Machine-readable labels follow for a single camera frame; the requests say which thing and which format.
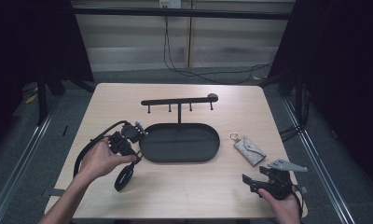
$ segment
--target gray carpet floor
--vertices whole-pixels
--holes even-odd
[[[101,82],[235,84],[248,78],[247,81],[238,85],[256,85],[264,80],[269,67],[254,71],[251,78],[249,78],[249,73],[234,73],[235,68],[200,68],[193,69],[193,71],[196,73],[231,71],[231,73],[186,77],[168,69],[158,69],[95,73],[94,76],[96,84]],[[81,90],[74,84],[64,82],[64,86],[66,88],[64,96],[48,95],[49,108],[57,100],[59,100],[59,104],[54,108],[48,129],[39,142],[26,172],[21,177],[17,190],[0,223],[36,223],[44,214],[48,202],[48,196],[44,192],[53,189],[92,96],[92,93]],[[25,98],[30,93],[31,87],[28,86]],[[285,110],[283,97],[278,93],[277,85],[266,87],[264,93],[279,132],[291,127],[292,121]],[[2,138],[0,144],[0,192],[33,135],[37,119],[37,101],[28,105],[23,101],[14,113],[8,132],[2,133],[0,136]],[[373,184],[350,158],[347,148],[333,137],[331,128],[325,122],[324,116],[314,107],[313,102],[306,129],[338,187],[339,193],[349,207],[355,223],[373,223]],[[309,214],[303,221],[305,223],[341,223],[299,137],[296,135],[286,141],[284,146],[291,162],[309,168],[307,173],[296,173],[299,185],[306,187],[309,191],[304,197]],[[76,220],[76,223],[112,222],[113,220]],[[275,222],[272,219],[254,219],[251,220],[251,223]]]

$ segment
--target light wood tabletop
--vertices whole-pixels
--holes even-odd
[[[120,120],[140,120],[146,128],[156,123],[176,123],[176,106],[141,105],[143,100],[206,97],[218,95],[209,104],[183,105],[182,122],[204,123],[219,134],[220,147],[211,160],[203,163],[155,163],[143,159],[134,176],[121,192],[114,189],[122,164],[111,174],[94,181],[78,207],[77,218],[194,219],[274,217],[269,205],[242,183],[242,174],[268,181],[258,166],[277,159],[288,161],[282,140],[271,115],[264,92],[253,86],[99,84],[91,98],[76,139],[64,163],[55,189],[66,189],[73,177],[76,156],[81,149]],[[231,133],[251,138],[268,157],[253,167],[233,147]],[[135,151],[138,143],[132,144]],[[291,172],[291,179],[297,183]],[[52,196],[46,211],[59,199]]]

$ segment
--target black tray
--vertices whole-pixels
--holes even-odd
[[[202,123],[159,123],[145,131],[140,149],[153,162],[204,162],[219,149],[218,133]]]

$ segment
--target keychain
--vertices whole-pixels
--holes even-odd
[[[230,138],[235,141],[234,147],[247,159],[253,166],[266,158],[266,154],[254,142],[244,136],[240,139],[237,133],[231,133]]]

